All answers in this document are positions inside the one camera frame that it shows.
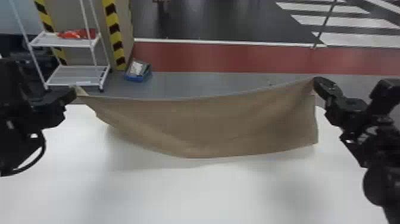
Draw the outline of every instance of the yellow and black striped pillar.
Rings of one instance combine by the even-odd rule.
[[[46,10],[45,0],[34,0],[37,11],[39,13],[40,19],[42,20],[43,27],[47,32],[54,33],[54,25],[53,21],[51,20],[50,15]],[[60,59],[61,64],[66,65],[67,60],[65,58],[65,53],[62,48],[54,48],[55,56]]]
[[[115,6],[115,0],[103,0],[103,7],[105,10],[105,20],[110,32],[110,42],[112,52],[114,54],[117,70],[125,70],[127,62],[125,59],[125,52],[123,47],[122,34],[120,29],[120,20]]]

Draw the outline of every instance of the cable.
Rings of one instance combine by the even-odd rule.
[[[42,132],[38,132],[36,133],[37,137],[40,139],[40,141],[42,142],[41,145],[41,150],[39,155],[37,155],[37,157],[35,159],[33,159],[29,164],[27,164],[26,166],[23,166],[21,168],[15,169],[15,170],[10,170],[10,171],[3,171],[0,173],[0,176],[12,176],[12,175],[16,175],[19,174],[29,168],[31,168],[33,165],[35,165],[45,154],[46,152],[46,141],[45,141],[45,137],[43,136]]]

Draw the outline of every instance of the white wall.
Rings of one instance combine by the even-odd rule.
[[[28,34],[38,34],[42,31],[39,15],[33,0],[13,0],[20,14],[22,23]],[[20,34],[14,13],[8,0],[0,0],[0,33]]]

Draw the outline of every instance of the metal shelf rack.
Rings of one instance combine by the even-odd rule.
[[[15,7],[14,0],[9,0],[12,10],[14,11],[15,18],[17,19],[18,25],[24,36],[24,40],[27,43],[28,49],[32,56],[33,62],[36,66],[37,72],[39,73],[40,79],[43,83],[43,87],[48,90],[49,86],[98,86],[102,92],[104,90],[104,82],[109,73],[111,73],[110,60],[108,58],[107,49],[105,47],[104,39],[100,33],[96,34],[95,39],[91,39],[88,18],[86,17],[86,10],[83,0],[79,0],[80,7],[83,15],[83,21],[85,22],[85,29],[88,33],[88,39],[63,39],[59,38],[56,33],[49,33],[46,31],[41,32],[37,37],[29,42],[25,28],[21,22],[19,13]],[[93,18],[96,24],[97,30],[100,30],[98,18],[96,16],[95,7],[93,0],[89,0],[90,7],[92,10]],[[99,66],[96,55],[95,47],[98,42],[102,43],[105,58],[107,60],[106,66]],[[39,67],[38,61],[35,57],[33,47],[42,46],[50,47],[53,52],[54,48],[88,48],[92,53],[93,65],[92,66],[64,66],[61,64],[60,59],[57,58],[59,66],[54,70],[48,80],[45,80],[43,73]]]

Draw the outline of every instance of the black robotic arm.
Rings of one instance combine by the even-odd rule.
[[[400,223],[400,131],[390,112],[400,103],[400,80],[383,79],[370,94],[371,103],[347,98],[329,79],[314,78],[314,89],[326,101],[325,116],[342,129],[340,140],[350,150],[364,176],[364,194],[381,206],[391,224]]]

